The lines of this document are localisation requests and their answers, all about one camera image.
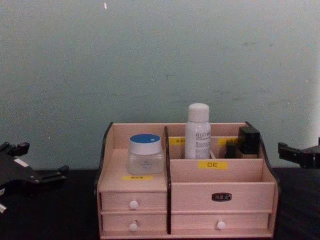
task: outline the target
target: drawer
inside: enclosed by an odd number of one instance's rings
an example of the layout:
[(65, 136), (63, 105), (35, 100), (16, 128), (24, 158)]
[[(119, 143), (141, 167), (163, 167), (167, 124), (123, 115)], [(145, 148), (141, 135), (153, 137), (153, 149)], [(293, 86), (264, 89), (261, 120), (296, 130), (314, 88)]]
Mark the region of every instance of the drawer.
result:
[[(261, 211), (271, 213), (274, 189), (273, 182), (173, 183), (172, 211)], [(231, 199), (213, 200), (213, 194), (218, 193), (231, 194)]]
[[(136, 231), (130, 231), (130, 225), (136, 224)], [(138, 233), (142, 231), (166, 231), (166, 214), (103, 214), (104, 231), (124, 231)]]
[(101, 201), (103, 211), (167, 209), (166, 192), (103, 192)]
[(174, 214), (172, 229), (266, 229), (268, 214)]

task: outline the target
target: dark table surface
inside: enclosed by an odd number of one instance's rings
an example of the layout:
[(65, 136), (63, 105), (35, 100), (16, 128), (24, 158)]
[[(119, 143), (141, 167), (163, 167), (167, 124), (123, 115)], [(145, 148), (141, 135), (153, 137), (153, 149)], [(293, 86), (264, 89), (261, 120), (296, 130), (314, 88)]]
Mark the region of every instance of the dark table surface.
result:
[[(320, 169), (275, 168), (281, 206), (277, 240), (320, 239)], [(95, 170), (72, 170), (60, 189), (0, 198), (0, 240), (97, 240)]]

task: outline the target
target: painted wall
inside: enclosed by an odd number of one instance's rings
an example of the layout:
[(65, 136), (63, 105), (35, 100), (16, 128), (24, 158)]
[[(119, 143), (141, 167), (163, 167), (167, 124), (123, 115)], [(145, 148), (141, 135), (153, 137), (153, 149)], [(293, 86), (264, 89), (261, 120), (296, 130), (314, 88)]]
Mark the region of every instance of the painted wall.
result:
[(0, 140), (36, 169), (98, 167), (109, 122), (249, 121), (278, 142), (320, 136), (317, 0), (1, 0)]

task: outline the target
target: white drawer knob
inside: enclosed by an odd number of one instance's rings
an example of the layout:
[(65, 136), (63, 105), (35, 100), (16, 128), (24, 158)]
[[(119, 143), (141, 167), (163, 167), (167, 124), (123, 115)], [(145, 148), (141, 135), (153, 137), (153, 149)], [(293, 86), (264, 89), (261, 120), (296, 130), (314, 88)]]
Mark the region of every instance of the white drawer knob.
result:
[(134, 220), (129, 226), (130, 232), (136, 232), (138, 230), (138, 223)]
[(130, 209), (137, 209), (139, 207), (139, 204), (137, 201), (131, 201), (129, 207)]
[(226, 224), (223, 221), (218, 221), (216, 227), (220, 230), (224, 229), (226, 227)]

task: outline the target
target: wooden compartment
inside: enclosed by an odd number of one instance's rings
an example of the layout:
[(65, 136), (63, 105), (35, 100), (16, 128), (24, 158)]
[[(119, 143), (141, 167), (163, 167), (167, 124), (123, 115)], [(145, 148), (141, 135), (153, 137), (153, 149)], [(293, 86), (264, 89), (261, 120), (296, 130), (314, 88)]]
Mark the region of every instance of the wooden compartment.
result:
[[(104, 136), (98, 173), (101, 239), (271, 238), (275, 233), (279, 183), (261, 139), (259, 155), (224, 159), (226, 141), (237, 141), (248, 123), (211, 123), (216, 159), (184, 159), (184, 123), (111, 124)], [(162, 138), (166, 170), (143, 180), (127, 172), (129, 138)], [(230, 194), (215, 201), (214, 194)], [(137, 201), (137, 209), (130, 209)], [(132, 221), (139, 228), (129, 231)], [(218, 229), (217, 223), (225, 228)]]

